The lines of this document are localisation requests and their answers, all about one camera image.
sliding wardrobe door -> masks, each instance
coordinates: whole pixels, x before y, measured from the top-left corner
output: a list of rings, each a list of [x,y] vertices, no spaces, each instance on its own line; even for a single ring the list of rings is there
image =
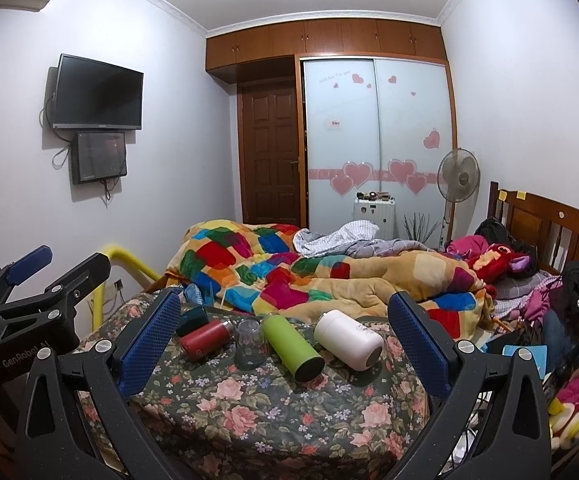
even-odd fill
[[[330,234],[352,220],[358,191],[380,186],[374,62],[304,62],[309,228]]]
[[[397,59],[375,60],[380,110],[381,190],[396,199],[396,235],[409,238],[423,218],[437,249],[445,199],[437,186],[443,156],[452,149],[449,89],[444,65]]]

blue notebook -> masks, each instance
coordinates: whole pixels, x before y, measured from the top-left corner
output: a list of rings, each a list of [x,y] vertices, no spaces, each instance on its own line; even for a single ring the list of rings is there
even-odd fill
[[[503,347],[503,355],[513,355],[516,350],[519,348],[526,348],[532,355],[534,356],[534,362],[538,367],[538,375],[540,376],[541,380],[545,378],[545,370],[547,368],[547,346],[540,345],[540,346],[514,346],[514,345],[505,345]]]

door frame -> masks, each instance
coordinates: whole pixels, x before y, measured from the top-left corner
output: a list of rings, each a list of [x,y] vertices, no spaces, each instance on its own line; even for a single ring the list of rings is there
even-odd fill
[[[236,126],[238,131],[238,172],[240,179],[241,188],[241,210],[243,214],[243,222],[247,223],[249,219],[249,212],[247,210],[247,182],[246,182],[246,149],[245,149],[245,133],[243,130],[243,90],[252,88],[252,86],[267,86],[273,83],[295,83],[294,78],[287,77],[273,77],[269,79],[261,79],[258,81],[249,81],[246,83],[239,83],[236,86]],[[298,145],[298,176],[299,182],[301,180],[301,147],[300,143]],[[303,220],[303,207],[305,205],[305,195],[303,194],[304,185],[301,186],[299,183],[298,193],[299,193],[299,203],[300,203],[300,219]]]
[[[298,172],[299,172],[299,192],[300,192],[300,222],[301,227],[307,227],[307,151],[305,150],[305,116],[303,110],[303,78],[301,74],[301,62],[310,59],[410,59],[413,61],[430,62],[444,65],[447,74],[447,87],[449,89],[449,108],[451,111],[452,129],[452,149],[458,148],[458,128],[456,119],[456,102],[454,100],[454,85],[451,80],[451,70],[449,61],[446,59],[436,59],[433,57],[411,56],[409,54],[377,54],[376,52],[314,52],[294,55],[294,69],[296,73],[296,99],[297,99],[297,123],[298,123]],[[449,212],[449,225],[447,228],[448,239],[454,229],[454,213],[456,205],[452,203]]]

blue gripper pad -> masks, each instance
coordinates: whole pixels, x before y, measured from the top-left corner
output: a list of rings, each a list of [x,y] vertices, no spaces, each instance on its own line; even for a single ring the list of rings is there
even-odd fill
[[[21,285],[21,283],[35,275],[43,267],[48,266],[51,262],[52,250],[47,245],[42,245],[12,264],[7,272],[7,284]]]
[[[403,350],[405,350],[405,354],[412,363],[414,370],[416,370],[416,374],[423,383],[425,391],[431,396],[446,399],[451,391],[449,380],[450,363],[436,345],[434,339],[431,338],[421,320],[413,312],[414,308],[423,310],[421,315],[427,317],[429,323],[436,323],[429,319],[423,307],[411,300],[410,296],[405,292],[393,294],[390,298],[387,307],[389,324],[403,346]]]
[[[176,292],[166,289],[142,317],[130,321],[121,332],[117,339],[117,345],[121,345],[119,350],[123,351],[123,341],[132,338],[118,359],[118,387],[123,399],[128,400],[143,391],[180,319],[181,300]]]

colorful patchwork blanket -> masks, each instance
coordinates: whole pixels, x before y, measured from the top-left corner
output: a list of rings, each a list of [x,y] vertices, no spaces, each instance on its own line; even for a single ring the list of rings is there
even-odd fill
[[[389,298],[406,290],[454,339],[471,338],[479,323],[491,325],[492,299],[463,261],[427,251],[303,258],[292,244],[297,231],[229,220],[196,224],[167,267],[169,284],[193,282],[244,312],[280,312],[305,322],[332,309],[385,317]]]

